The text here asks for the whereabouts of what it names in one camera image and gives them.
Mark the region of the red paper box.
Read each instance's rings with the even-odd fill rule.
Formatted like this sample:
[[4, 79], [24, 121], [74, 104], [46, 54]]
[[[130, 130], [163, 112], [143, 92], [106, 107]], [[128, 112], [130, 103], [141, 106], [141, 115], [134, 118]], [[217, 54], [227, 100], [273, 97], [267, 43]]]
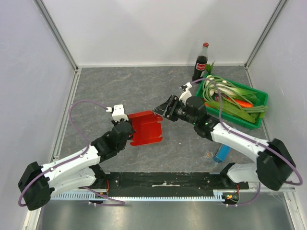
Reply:
[[162, 120], [160, 115], [152, 111], [143, 111], [129, 114], [128, 118], [132, 122], [134, 136], [130, 145], [140, 146], [162, 141]]

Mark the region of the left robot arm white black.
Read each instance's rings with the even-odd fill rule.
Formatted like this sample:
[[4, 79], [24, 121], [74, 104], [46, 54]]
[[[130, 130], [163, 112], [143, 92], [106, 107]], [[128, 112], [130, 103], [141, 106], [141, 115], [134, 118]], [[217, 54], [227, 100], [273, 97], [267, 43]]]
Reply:
[[44, 165], [36, 161], [28, 164], [18, 182], [19, 206], [32, 211], [60, 193], [79, 187], [101, 188], [105, 173], [99, 164], [124, 150], [134, 132], [131, 121], [121, 120], [75, 154]]

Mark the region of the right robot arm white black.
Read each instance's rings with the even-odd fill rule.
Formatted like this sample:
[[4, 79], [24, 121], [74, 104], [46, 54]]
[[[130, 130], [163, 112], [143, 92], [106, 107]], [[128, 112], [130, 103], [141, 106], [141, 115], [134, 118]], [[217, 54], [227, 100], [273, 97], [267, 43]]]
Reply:
[[201, 138], [227, 145], [252, 160], [248, 164], [229, 164], [219, 180], [224, 188], [232, 188], [240, 182], [260, 182], [278, 191], [296, 168], [281, 140], [255, 138], [221, 123], [207, 113], [205, 103], [199, 97], [191, 96], [183, 102], [171, 95], [153, 112], [173, 122], [180, 119], [190, 123]]

